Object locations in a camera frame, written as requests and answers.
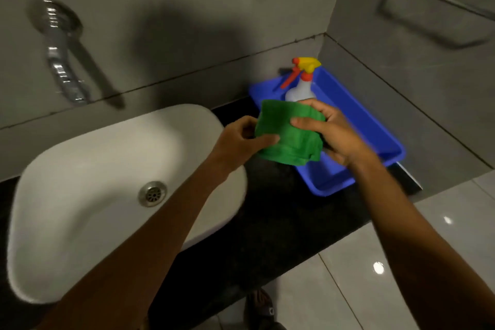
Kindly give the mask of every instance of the blue tray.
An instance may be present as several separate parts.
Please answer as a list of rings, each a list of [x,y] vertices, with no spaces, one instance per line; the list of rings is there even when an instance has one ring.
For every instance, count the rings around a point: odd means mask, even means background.
[[[297,85],[297,78],[286,89],[280,85],[288,77],[281,76],[272,80],[259,82],[250,87],[249,94],[259,109],[263,99],[285,100],[288,89]],[[383,127],[355,98],[350,95],[335,77],[324,67],[314,71],[313,93],[320,101],[339,108],[354,126],[361,137],[375,150],[385,166],[405,157],[404,147]],[[304,166],[295,167],[312,193],[317,196],[329,196],[354,183],[354,178],[344,166],[335,163],[326,154],[319,162],[310,161]]]

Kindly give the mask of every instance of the black granite counter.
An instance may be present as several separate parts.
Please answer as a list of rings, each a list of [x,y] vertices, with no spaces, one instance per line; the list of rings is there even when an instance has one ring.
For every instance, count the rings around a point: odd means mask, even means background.
[[[213,111],[224,124],[258,114],[249,98]],[[245,168],[244,204],[225,227],[177,256],[150,308],[152,329],[198,325],[369,221],[355,185],[317,197],[291,166],[254,157]],[[389,171],[408,194],[420,190],[399,165]],[[50,308],[20,302],[6,279],[6,231],[16,182],[0,183],[0,328],[5,330],[27,330]]]

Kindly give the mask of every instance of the faucet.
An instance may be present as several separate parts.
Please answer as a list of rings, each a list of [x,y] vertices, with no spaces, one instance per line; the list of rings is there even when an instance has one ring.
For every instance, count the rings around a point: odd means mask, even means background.
[[[52,0],[33,0],[28,15],[45,37],[46,61],[62,94],[74,105],[90,102],[90,93],[69,64],[70,39],[79,38],[82,24],[67,6]]]

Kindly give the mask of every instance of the metal drain strainer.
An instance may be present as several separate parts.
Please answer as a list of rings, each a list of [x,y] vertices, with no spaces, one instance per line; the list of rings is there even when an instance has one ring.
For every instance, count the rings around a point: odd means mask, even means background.
[[[167,196],[167,187],[161,181],[151,181],[141,187],[138,201],[146,208],[159,205]]]

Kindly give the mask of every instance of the left hand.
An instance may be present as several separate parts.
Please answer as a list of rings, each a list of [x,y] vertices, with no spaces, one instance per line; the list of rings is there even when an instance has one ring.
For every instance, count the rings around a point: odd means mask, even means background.
[[[254,127],[258,120],[252,116],[244,116],[225,127],[218,138],[205,164],[219,172],[222,180],[234,170],[242,166],[254,154],[268,146],[275,145],[279,140],[278,134],[254,136]]]

